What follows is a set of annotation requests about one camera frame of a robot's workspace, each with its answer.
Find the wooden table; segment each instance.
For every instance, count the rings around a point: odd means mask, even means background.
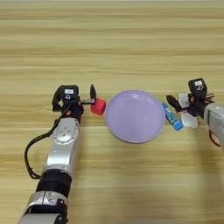
[[[94,83],[107,100],[132,88],[164,100],[204,77],[224,102],[223,43],[223,2],[1,2],[0,223],[17,223],[35,191],[24,149],[58,116],[59,85],[79,85],[81,97]],[[177,133],[167,123],[155,140],[130,144],[86,108],[70,223],[223,223],[224,156],[199,124]],[[35,171],[50,147],[33,147]]]

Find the round plate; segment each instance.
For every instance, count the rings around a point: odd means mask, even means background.
[[[142,143],[160,133],[165,125],[165,112],[152,94],[127,90],[110,100],[105,119],[116,137],[130,143]]]

